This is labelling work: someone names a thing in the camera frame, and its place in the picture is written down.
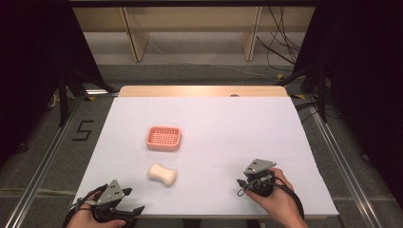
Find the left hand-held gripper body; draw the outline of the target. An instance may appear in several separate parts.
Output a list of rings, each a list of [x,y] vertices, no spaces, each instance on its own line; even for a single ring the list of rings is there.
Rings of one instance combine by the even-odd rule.
[[[108,222],[114,219],[122,219],[125,222],[132,220],[132,212],[117,209],[119,203],[126,197],[123,189],[116,180],[113,180],[102,194],[95,198],[95,204],[92,206],[92,216],[98,222]]]

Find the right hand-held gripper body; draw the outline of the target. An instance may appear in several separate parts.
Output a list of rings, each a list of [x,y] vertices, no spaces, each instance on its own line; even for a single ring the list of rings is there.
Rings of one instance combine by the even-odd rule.
[[[254,159],[243,171],[247,178],[243,189],[262,197],[268,197],[273,192],[275,183],[275,174],[270,171],[270,168],[276,165],[274,161]]]

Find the person's right hand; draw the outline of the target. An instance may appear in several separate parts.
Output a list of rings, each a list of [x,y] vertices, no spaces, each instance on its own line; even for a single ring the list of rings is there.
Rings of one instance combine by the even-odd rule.
[[[246,195],[259,204],[272,219],[279,222],[285,228],[298,228],[305,225],[295,201],[284,190],[275,187],[272,194],[266,198],[251,191],[247,191]]]

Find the person's left hand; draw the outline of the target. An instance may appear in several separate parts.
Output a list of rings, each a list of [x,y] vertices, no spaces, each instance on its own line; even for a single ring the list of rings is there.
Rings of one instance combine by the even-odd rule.
[[[108,222],[98,222],[91,212],[91,205],[83,203],[80,209],[74,213],[66,228],[122,228],[126,222],[122,219],[114,219]]]

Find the cream soap bar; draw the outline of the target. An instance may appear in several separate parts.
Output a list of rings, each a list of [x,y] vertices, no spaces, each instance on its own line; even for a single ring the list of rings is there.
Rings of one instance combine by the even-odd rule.
[[[153,163],[147,171],[147,176],[151,180],[160,181],[165,186],[171,186],[177,178],[177,171],[159,163]]]

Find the pink slotted soap dish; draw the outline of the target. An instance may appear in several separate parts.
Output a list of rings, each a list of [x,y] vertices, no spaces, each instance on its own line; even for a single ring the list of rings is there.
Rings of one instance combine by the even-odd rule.
[[[154,151],[177,151],[181,146],[182,132],[173,126],[152,126],[149,128],[145,143]]]

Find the black metal stand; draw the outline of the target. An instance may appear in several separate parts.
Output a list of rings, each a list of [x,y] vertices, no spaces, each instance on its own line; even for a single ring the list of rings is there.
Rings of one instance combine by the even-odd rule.
[[[301,89],[304,93],[311,93],[316,88],[318,91],[318,114],[323,122],[327,122],[325,111],[326,100],[326,72],[320,64],[308,65],[293,72],[284,80],[278,82],[278,86],[286,86],[299,77],[305,77]]]
[[[58,91],[61,110],[61,120],[59,123],[60,126],[63,126],[69,117],[67,91],[70,90],[74,97],[84,97],[87,95],[87,92],[83,86],[83,82],[93,84],[105,90],[107,93],[118,92],[117,88],[106,84],[101,75],[93,76],[78,68],[68,67],[63,69],[58,76]]]

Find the light wooden furniture leg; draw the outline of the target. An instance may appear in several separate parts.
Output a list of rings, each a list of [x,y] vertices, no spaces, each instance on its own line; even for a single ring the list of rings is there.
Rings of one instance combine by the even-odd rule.
[[[263,7],[253,8],[251,19],[247,23],[246,31],[243,31],[240,34],[240,40],[246,62],[251,62],[253,60],[262,10]]]
[[[144,31],[135,18],[133,8],[121,8],[121,17],[129,40],[135,62],[141,62],[144,57],[150,34]]]

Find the dark curtain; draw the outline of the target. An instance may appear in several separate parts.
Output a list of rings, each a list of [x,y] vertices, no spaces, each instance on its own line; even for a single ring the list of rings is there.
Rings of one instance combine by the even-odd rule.
[[[403,0],[319,0],[295,69],[323,48],[336,107],[403,209]]]
[[[66,75],[103,80],[67,0],[0,0],[0,167]]]

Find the metal floor rail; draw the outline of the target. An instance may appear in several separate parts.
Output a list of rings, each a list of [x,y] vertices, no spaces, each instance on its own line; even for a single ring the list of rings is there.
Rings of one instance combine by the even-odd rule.
[[[366,223],[366,226],[368,228],[383,228],[383,225],[381,224],[380,219],[378,218],[375,209],[370,202],[370,199],[367,197],[352,168],[345,159],[333,132],[328,124],[322,120],[322,117],[319,114],[319,109],[314,109],[311,107],[311,112],[314,116],[314,120],[322,135],[322,138],[330,149],[330,153],[336,163],[338,171],[343,178],[360,215]]]
[[[58,107],[43,115],[0,169],[0,228],[61,228],[113,99],[71,99],[64,124]]]

